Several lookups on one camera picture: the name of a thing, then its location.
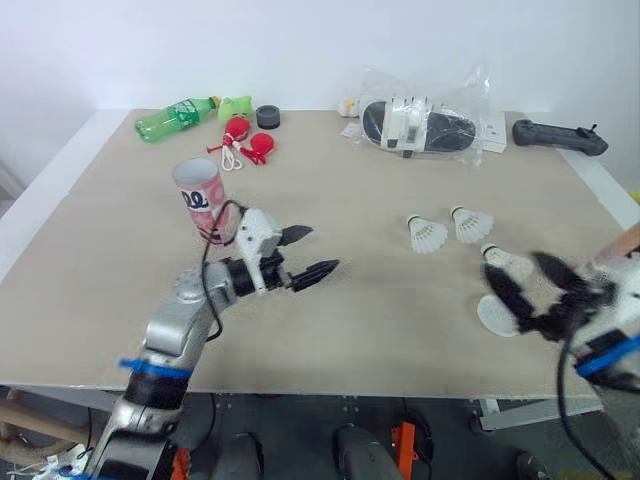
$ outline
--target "white string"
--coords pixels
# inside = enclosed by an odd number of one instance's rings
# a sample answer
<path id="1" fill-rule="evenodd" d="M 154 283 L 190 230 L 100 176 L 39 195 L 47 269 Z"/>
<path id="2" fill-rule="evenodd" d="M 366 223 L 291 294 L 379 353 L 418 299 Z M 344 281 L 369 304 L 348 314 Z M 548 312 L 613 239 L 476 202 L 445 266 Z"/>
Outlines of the white string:
<path id="1" fill-rule="evenodd" d="M 230 172 L 232 170 L 240 170 L 244 165 L 242 164 L 242 161 L 236 157 L 230 147 L 222 145 L 222 162 L 220 163 L 220 166 L 225 172 Z"/>
<path id="2" fill-rule="evenodd" d="M 14 466 L 14 470 L 11 470 L 10 472 L 7 472 L 7 475 L 11 475 L 11 477 L 13 478 L 14 476 L 22 476 L 22 477 L 33 477 L 34 475 L 37 475 L 38 473 L 40 473 L 42 471 L 41 468 L 38 468 L 37 470 L 33 470 L 33 471 L 27 471 L 31 468 L 35 468 L 35 467 L 44 467 L 48 465 L 47 462 L 39 462 L 39 463 L 34 463 L 33 465 L 27 465 L 26 467 L 22 467 L 19 469 L 15 469 L 15 463 L 13 464 Z"/>

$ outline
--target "green toy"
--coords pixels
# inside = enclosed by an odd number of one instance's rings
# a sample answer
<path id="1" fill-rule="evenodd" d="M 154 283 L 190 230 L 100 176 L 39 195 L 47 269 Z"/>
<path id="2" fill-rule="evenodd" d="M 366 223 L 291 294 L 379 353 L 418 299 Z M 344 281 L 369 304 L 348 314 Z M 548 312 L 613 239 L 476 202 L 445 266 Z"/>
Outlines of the green toy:
<path id="1" fill-rule="evenodd" d="M 218 121 L 223 127 L 231 117 L 249 117 L 253 113 L 251 110 L 251 97 L 225 98 L 218 106 Z"/>

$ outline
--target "green plastic bottle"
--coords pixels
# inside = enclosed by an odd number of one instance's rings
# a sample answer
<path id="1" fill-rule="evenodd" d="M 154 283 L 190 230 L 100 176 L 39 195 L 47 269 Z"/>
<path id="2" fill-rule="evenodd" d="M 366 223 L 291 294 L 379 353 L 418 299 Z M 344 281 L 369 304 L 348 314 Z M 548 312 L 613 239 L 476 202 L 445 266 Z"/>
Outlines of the green plastic bottle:
<path id="1" fill-rule="evenodd" d="M 218 97 L 188 98 L 159 113 L 138 119 L 136 131 L 145 142 L 156 143 L 203 122 L 219 105 Z"/>

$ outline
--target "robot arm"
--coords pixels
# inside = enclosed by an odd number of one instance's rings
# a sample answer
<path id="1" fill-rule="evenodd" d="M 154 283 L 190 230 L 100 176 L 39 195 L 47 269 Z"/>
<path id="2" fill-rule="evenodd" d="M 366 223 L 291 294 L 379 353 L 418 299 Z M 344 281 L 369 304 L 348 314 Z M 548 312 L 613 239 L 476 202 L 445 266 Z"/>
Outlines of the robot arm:
<path id="1" fill-rule="evenodd" d="M 121 362 L 132 370 L 129 384 L 91 455 L 86 476 L 126 480 L 171 476 L 175 447 L 169 435 L 179 421 L 189 379 L 214 321 L 207 295 L 219 315 L 253 292 L 264 294 L 278 287 L 297 292 L 318 283 L 338 260 L 319 262 L 292 276 L 282 268 L 284 258 L 277 250 L 311 231 L 304 226 L 281 230 L 269 215 L 250 208 L 235 240 L 241 260 L 207 264 L 205 282 L 200 267 L 178 276 L 174 295 L 151 317 L 138 358 Z"/>
<path id="2" fill-rule="evenodd" d="M 613 478 L 567 421 L 564 367 L 569 354 L 575 358 L 576 372 L 592 385 L 617 426 L 632 469 L 640 471 L 640 424 L 637 415 L 629 414 L 640 393 L 640 260 L 610 258 L 588 265 L 582 277 L 558 258 L 544 253 L 533 257 L 544 275 L 565 292 L 547 313 L 534 315 L 520 286 L 503 270 L 486 265 L 487 281 L 514 314 L 521 333 L 537 331 L 562 343 L 556 372 L 558 411 L 574 446 L 605 478 Z"/>

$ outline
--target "pink can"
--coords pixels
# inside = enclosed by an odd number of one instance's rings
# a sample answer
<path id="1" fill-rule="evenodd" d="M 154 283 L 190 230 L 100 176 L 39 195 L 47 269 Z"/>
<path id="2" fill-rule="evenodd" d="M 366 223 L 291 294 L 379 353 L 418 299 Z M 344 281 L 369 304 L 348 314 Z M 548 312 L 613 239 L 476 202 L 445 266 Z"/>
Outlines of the pink can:
<path id="1" fill-rule="evenodd" d="M 192 158 L 174 168 L 173 180 L 202 238 L 214 245 L 228 242 L 236 227 L 233 205 L 225 209 L 211 235 L 213 222 L 226 200 L 218 165 L 206 158 Z"/>

